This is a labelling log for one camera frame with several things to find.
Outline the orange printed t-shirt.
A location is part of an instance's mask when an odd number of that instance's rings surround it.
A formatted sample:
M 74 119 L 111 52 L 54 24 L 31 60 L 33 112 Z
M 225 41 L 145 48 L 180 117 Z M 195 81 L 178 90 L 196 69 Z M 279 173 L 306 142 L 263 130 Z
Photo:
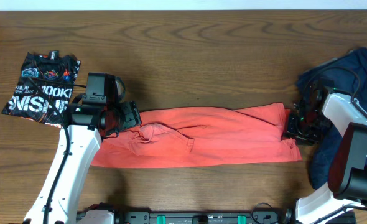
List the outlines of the orange printed t-shirt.
M 101 143 L 92 165 L 152 169 L 299 161 L 295 140 L 282 136 L 288 115 L 282 103 L 145 111 L 140 126 Z

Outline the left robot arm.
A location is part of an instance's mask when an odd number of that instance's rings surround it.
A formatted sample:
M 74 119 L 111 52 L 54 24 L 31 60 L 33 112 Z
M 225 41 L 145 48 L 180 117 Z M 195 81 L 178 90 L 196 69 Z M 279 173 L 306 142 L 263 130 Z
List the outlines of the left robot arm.
M 58 148 L 39 196 L 24 223 L 117 223 L 109 205 L 78 211 L 78 201 L 104 138 L 141 124 L 135 101 L 80 94 L 63 114 Z

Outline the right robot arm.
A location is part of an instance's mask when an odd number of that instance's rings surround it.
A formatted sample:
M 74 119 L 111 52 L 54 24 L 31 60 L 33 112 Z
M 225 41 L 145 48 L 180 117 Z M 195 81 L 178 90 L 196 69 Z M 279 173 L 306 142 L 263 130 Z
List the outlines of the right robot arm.
M 355 96 L 319 79 L 308 84 L 291 112 L 285 136 L 313 145 L 323 131 L 335 127 L 342 137 L 330 165 L 328 180 L 314 193 L 298 199 L 285 223 L 355 223 L 351 210 L 367 211 L 367 112 Z

